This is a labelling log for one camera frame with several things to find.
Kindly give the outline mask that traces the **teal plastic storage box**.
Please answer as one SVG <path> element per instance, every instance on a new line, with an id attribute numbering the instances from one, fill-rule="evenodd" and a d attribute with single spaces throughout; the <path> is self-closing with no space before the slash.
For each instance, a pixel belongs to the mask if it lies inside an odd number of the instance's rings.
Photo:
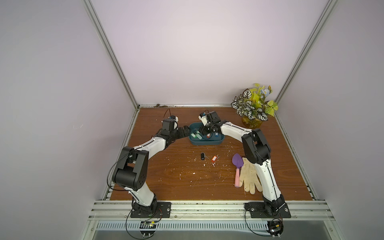
<path id="1" fill-rule="evenodd" d="M 195 146 L 212 146 L 212 145 L 220 145 L 224 139 L 225 139 L 225 136 L 222 135 L 222 134 L 219 134 L 219 137 L 215 137 L 215 133 L 211 134 L 211 137 L 210 138 L 207 138 L 207 136 L 203 136 L 202 135 L 202 126 L 203 123 L 192 123 L 189 125 L 190 127 L 190 136 L 189 136 L 189 140 L 191 142 L 192 145 L 195 145 Z M 191 133 L 193 134 L 200 134 L 202 136 L 202 140 L 199 140 L 198 138 L 193 138 L 191 136 Z"/>

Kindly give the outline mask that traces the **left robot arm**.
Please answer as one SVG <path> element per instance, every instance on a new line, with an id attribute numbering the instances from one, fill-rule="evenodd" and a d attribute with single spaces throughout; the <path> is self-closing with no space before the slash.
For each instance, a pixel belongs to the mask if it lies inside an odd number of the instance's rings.
<path id="1" fill-rule="evenodd" d="M 158 209 L 156 195 L 146 183 L 150 158 L 176 140 L 189 135 L 190 128 L 180 127 L 178 118 L 171 116 L 162 121 L 162 128 L 149 141 L 133 148 L 122 149 L 112 173 L 112 182 L 132 195 L 135 211 L 152 216 Z"/>

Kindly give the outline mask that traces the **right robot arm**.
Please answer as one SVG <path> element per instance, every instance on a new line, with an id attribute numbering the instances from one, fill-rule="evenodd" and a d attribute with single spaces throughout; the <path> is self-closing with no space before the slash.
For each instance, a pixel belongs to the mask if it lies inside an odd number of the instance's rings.
<path id="1" fill-rule="evenodd" d="M 277 216 L 283 212 L 287 205 L 275 180 L 271 166 L 271 148 L 262 131 L 242 128 L 221 120 L 215 111 L 208 114 L 201 113 L 199 119 L 204 125 L 201 128 L 203 135 L 219 133 L 243 143 L 245 157 L 255 166 L 263 188 L 263 201 L 267 214 Z"/>

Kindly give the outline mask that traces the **potted plant in yellow vase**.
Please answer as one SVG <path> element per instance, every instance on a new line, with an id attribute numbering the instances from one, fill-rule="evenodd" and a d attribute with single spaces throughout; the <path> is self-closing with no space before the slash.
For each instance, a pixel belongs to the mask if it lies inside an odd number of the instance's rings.
<path id="1" fill-rule="evenodd" d="M 270 117 L 275 117 L 279 106 L 277 102 L 268 100 L 268 96 L 272 93 L 271 86 L 266 87 L 256 83 L 253 88 L 245 89 L 240 95 L 234 97 L 231 107 L 236 110 L 237 115 L 242 117 L 242 123 L 246 128 L 257 129 Z"/>

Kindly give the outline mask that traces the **left controller board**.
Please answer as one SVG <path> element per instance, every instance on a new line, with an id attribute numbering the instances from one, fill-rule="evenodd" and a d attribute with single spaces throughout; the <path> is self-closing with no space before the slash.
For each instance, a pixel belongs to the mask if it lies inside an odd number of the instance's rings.
<path id="1" fill-rule="evenodd" d="M 139 231 L 143 239 L 151 238 L 157 231 L 157 222 L 155 221 L 142 221 L 139 226 Z"/>

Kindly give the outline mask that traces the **controller board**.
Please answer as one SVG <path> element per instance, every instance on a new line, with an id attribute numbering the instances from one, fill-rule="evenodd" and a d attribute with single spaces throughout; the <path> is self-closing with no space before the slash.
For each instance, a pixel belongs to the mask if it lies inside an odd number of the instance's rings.
<path id="1" fill-rule="evenodd" d="M 139 231 L 143 239 L 151 238 L 157 231 L 157 222 L 155 221 L 142 221 L 139 226 Z"/>
<path id="2" fill-rule="evenodd" d="M 267 232 L 273 237 L 281 237 L 281 234 L 284 231 L 284 224 L 282 219 L 272 219 L 267 221 Z"/>

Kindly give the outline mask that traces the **right controller board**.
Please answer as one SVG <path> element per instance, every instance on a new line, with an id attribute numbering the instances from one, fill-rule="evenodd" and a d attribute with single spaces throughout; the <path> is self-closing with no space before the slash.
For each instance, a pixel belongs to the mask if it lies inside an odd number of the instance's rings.
<path id="1" fill-rule="evenodd" d="M 273 237 L 281 237 L 281 234 L 284 231 L 284 224 L 282 219 L 272 219 L 267 221 L 267 232 Z"/>

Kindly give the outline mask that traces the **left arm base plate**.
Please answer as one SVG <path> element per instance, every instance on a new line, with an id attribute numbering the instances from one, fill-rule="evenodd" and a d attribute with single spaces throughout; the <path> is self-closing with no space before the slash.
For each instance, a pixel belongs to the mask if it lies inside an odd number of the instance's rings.
<path id="1" fill-rule="evenodd" d="M 131 218 L 169 218 L 171 214 L 171 202 L 156 202 L 148 207 L 132 203 Z"/>

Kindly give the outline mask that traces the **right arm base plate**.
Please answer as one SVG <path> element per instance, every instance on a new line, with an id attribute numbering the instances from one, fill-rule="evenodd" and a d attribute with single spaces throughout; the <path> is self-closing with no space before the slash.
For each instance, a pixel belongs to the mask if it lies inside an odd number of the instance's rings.
<path id="1" fill-rule="evenodd" d="M 253 219 L 290 219 L 292 217 L 287 203 L 275 205 L 264 202 L 248 202 L 245 203 L 244 208 L 250 213 L 251 218 Z"/>

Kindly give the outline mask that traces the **aluminium front rail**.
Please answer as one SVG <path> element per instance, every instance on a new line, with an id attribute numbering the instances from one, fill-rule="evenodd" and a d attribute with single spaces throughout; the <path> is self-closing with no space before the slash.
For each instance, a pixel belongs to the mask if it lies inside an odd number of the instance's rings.
<path id="1" fill-rule="evenodd" d="M 89 220 L 124 220 L 132 210 L 130 201 L 96 201 Z M 252 220 L 282 217 L 288 221 L 333 221 L 326 201 L 287 201 L 277 214 L 268 214 L 261 201 L 160 201 L 155 210 L 165 220 Z"/>

